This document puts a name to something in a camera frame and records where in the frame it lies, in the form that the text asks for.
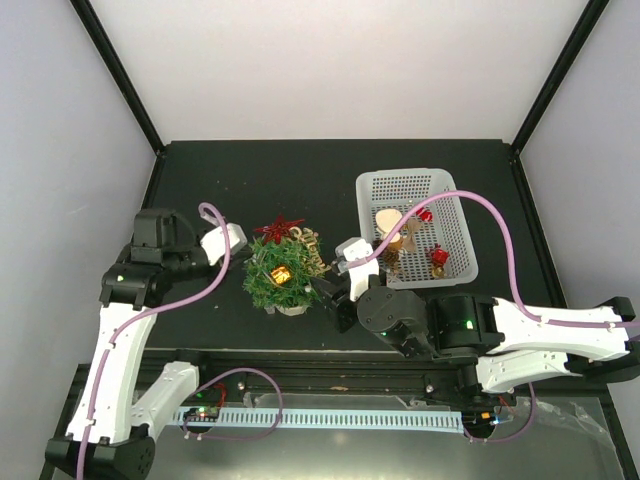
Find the black tabletop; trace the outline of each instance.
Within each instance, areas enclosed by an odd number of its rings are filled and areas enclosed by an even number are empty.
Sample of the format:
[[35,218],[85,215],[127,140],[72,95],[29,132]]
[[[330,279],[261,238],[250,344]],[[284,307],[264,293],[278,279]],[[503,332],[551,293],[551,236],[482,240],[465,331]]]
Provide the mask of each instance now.
[[[328,263],[334,248],[359,236],[358,175],[396,168],[442,168],[458,189],[479,193],[502,212],[510,227],[523,300],[550,305],[534,244],[509,164],[499,140],[295,140],[173,142],[159,174],[151,206],[175,208],[197,228],[206,225],[198,204],[209,201],[248,237],[278,214],[304,218],[320,233]],[[483,207],[462,201],[479,266],[462,291],[511,298],[500,231]],[[387,351],[354,327],[339,334],[319,306],[298,317],[268,315],[242,289],[244,271],[229,272],[219,289],[188,307],[161,314],[148,348],[260,351]],[[204,288],[204,281],[176,286],[165,302]]]

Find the gold gift box ornament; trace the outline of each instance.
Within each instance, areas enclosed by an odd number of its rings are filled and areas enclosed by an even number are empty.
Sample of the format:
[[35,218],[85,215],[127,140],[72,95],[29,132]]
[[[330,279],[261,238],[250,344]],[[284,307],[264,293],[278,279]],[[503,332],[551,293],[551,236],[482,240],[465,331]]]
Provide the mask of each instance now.
[[291,275],[287,267],[281,265],[271,272],[271,278],[273,278],[276,284],[284,285],[293,278],[293,275]]

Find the robotic arm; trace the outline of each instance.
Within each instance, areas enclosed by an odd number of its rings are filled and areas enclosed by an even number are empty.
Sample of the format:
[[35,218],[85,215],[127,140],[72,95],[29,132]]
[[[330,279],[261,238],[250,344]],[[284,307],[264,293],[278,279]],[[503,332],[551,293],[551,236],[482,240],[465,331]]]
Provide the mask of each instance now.
[[[184,400],[199,385],[197,366],[172,362],[149,390],[132,405],[144,345],[157,315],[131,324],[115,343],[113,333],[141,311],[161,304],[175,282],[205,278],[225,253],[221,227],[200,241],[178,245],[179,214],[172,210],[142,210],[134,220],[134,235],[102,279],[100,331],[87,388],[64,438],[51,439],[47,460],[75,476],[80,440],[88,424],[91,388],[98,370],[100,395],[95,399],[89,448],[88,478],[136,480],[146,478],[153,461],[155,440]],[[242,229],[227,224],[231,253],[247,244]],[[101,367],[105,349],[109,361]]]
[[475,395],[513,391],[518,385],[556,376],[584,376],[601,382],[640,374],[638,347],[623,328],[571,328],[549,319],[609,323],[633,320],[628,298],[616,297],[588,310],[529,307],[542,323],[527,318],[507,300],[455,294],[426,297],[420,291],[381,285],[376,259],[355,268],[348,263],[372,254],[362,238],[336,249],[341,282],[314,279],[335,325],[355,323],[406,358],[421,357],[464,371],[462,390]]

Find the white plastic basket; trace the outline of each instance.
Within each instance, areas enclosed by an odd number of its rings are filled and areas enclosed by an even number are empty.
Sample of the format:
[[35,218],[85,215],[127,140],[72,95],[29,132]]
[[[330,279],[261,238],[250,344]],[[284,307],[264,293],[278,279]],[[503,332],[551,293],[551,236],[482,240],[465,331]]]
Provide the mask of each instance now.
[[[369,242],[380,237],[375,225],[379,210],[395,208],[405,214],[420,200],[455,189],[451,174],[438,168],[363,173],[356,181],[360,234]],[[448,287],[469,283],[478,275],[478,262],[460,199],[438,200],[427,209],[433,214],[433,220],[424,222],[415,235],[416,253],[403,254],[396,272],[387,275],[387,285],[391,288]],[[435,278],[431,273],[427,250],[436,243],[449,252],[444,278]]]

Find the red star ornament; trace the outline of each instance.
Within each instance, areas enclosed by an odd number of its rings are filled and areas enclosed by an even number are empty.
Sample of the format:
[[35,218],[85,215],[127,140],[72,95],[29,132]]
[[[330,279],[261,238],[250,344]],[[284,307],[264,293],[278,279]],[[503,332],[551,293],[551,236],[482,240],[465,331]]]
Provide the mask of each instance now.
[[264,233],[266,235],[264,239],[265,244],[273,240],[276,242],[276,245],[280,245],[280,241],[284,237],[291,237],[289,229],[300,225],[302,222],[304,222],[304,218],[294,220],[293,222],[287,222],[282,215],[278,215],[278,218],[276,218],[274,223],[267,225],[266,227],[256,228],[254,231]]

